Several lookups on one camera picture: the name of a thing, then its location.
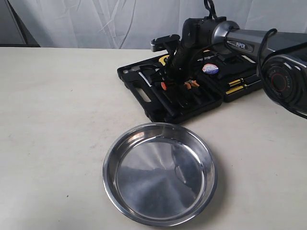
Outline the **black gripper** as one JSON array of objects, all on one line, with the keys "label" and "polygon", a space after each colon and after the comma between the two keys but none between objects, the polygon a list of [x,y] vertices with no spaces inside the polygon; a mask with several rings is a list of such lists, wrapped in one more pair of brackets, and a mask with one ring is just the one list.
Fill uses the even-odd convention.
[{"label": "black gripper", "polygon": [[[182,38],[179,42],[176,53],[165,66],[167,76],[173,81],[184,81],[188,77],[189,62],[197,50],[211,47],[221,42],[214,37],[214,33],[226,17],[188,18],[182,28]],[[161,82],[161,88],[167,91],[168,84]]]}]

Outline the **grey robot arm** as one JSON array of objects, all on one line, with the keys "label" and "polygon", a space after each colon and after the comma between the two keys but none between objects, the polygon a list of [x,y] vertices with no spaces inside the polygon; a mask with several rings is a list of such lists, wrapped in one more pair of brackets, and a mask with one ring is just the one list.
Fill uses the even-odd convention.
[{"label": "grey robot arm", "polygon": [[182,38],[168,58],[171,79],[188,78],[190,63],[201,50],[228,49],[257,65],[256,73],[267,96],[301,118],[307,117],[307,35],[303,33],[241,29],[225,17],[185,20]]}]

